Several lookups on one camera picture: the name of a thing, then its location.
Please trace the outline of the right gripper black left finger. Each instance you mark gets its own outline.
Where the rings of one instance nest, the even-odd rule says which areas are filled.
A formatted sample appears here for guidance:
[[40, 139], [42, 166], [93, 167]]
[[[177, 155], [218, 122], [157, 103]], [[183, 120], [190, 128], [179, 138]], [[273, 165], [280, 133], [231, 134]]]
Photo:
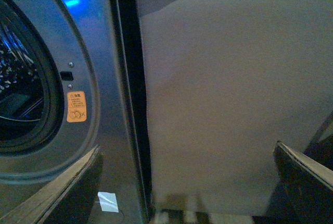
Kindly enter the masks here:
[[99, 145], [1, 217], [1, 223], [88, 223], [104, 157]]

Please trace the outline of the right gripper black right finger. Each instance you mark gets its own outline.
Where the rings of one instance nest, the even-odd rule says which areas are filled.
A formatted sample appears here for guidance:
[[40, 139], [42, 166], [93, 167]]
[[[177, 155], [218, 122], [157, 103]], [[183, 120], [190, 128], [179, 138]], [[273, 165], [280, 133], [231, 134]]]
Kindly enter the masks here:
[[301, 223], [332, 223], [332, 170], [278, 141], [274, 161]]

